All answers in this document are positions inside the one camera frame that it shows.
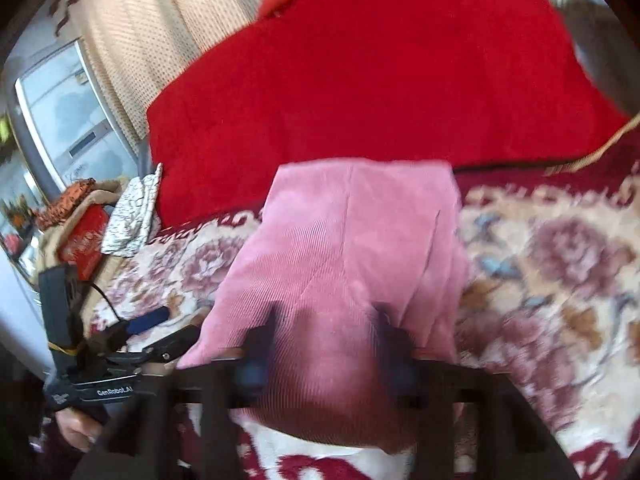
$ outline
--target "human hand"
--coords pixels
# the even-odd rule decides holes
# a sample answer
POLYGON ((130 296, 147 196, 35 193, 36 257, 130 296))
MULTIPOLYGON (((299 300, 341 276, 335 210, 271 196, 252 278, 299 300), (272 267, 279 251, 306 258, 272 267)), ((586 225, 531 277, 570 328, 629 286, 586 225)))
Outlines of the human hand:
POLYGON ((99 422, 75 408, 65 408, 56 412, 56 421, 64 439, 85 453, 102 433, 102 425, 99 422))

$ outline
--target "pink garment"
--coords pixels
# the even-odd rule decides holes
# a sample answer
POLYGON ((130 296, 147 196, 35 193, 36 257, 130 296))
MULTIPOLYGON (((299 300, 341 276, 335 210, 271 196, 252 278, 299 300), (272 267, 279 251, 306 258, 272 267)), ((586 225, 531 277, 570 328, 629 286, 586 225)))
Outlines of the pink garment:
POLYGON ((414 416, 385 395, 372 303, 418 348, 453 361, 467 278, 460 197, 448 164, 333 159, 281 166, 263 223, 217 292, 181 367, 238 346, 281 303, 269 391, 249 415, 306 440, 377 446, 414 440, 414 416))

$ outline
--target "white wall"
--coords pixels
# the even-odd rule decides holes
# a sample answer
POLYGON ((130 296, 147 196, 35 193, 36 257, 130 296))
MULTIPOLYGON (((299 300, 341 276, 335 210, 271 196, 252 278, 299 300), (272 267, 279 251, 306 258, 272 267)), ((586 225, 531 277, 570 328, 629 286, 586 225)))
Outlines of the white wall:
POLYGON ((0 251, 0 341, 31 372, 53 367, 42 312, 34 293, 0 251))

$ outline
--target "orange patterned cloth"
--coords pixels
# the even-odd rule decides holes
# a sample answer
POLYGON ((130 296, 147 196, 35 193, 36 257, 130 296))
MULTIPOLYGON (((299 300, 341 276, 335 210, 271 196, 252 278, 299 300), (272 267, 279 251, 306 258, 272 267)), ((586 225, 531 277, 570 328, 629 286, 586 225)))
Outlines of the orange patterned cloth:
POLYGON ((94 190, 95 180, 84 178, 67 187, 58 199, 44 211, 36 213, 36 225, 41 231, 60 224, 71 216, 82 200, 94 190))

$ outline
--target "white patterned cloth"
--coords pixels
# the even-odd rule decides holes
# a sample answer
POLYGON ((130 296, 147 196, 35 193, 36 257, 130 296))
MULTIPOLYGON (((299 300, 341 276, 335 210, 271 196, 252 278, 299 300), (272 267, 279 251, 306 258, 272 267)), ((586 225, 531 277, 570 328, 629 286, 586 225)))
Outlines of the white patterned cloth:
POLYGON ((161 175, 162 164, 158 164, 155 173, 131 179, 109 219, 102 239, 103 254, 130 258, 158 232, 155 208, 161 175))

